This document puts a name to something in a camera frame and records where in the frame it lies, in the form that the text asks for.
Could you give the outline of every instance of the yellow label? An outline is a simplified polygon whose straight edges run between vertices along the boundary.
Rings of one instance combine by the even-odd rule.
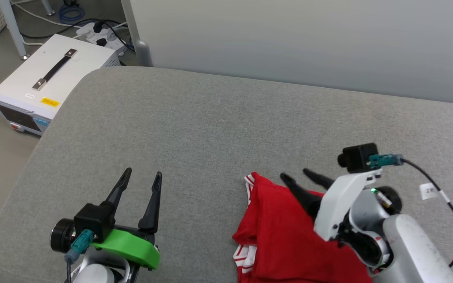
[[[58,101],[55,101],[55,100],[52,100],[52,99],[49,99],[49,98],[46,98],[46,97],[43,97],[43,99],[41,100],[41,103],[44,103],[44,104],[47,104],[47,105],[50,105],[50,106],[53,106],[53,107],[59,106],[59,102]]]

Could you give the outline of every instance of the metal table leg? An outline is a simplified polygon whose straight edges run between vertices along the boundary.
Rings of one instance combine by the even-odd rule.
[[[50,6],[48,0],[41,0],[41,2],[43,3],[43,6],[45,6],[47,16],[52,16],[53,14],[55,14],[55,11],[52,10],[52,6]]]
[[[0,0],[0,9],[7,22],[11,38],[13,38],[13,42],[15,43],[15,46],[17,48],[18,55],[20,55],[20,59],[26,60],[27,58],[29,58],[29,54],[26,53],[24,43],[22,42],[22,36],[20,36],[17,21],[15,20],[15,15],[13,14],[13,10],[11,9],[9,0]]]

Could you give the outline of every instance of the green bracket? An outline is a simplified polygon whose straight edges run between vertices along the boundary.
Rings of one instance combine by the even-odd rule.
[[[90,245],[131,260],[146,268],[156,269],[160,262],[160,252],[150,242],[127,231],[114,229],[104,242]]]

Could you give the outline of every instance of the teal connector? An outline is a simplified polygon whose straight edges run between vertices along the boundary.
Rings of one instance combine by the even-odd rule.
[[[403,165],[401,154],[375,154],[370,155],[370,168],[379,169],[386,165]]]
[[[94,241],[94,233],[88,229],[85,229],[81,234],[74,240],[71,245],[71,249],[64,255],[66,262],[74,263],[78,260],[79,255],[87,250],[87,248]]]

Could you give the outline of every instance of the white power supply box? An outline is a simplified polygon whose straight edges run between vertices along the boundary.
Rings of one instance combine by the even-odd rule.
[[[0,114],[41,136],[78,82],[110,66],[120,66],[116,50],[56,34],[0,84]]]

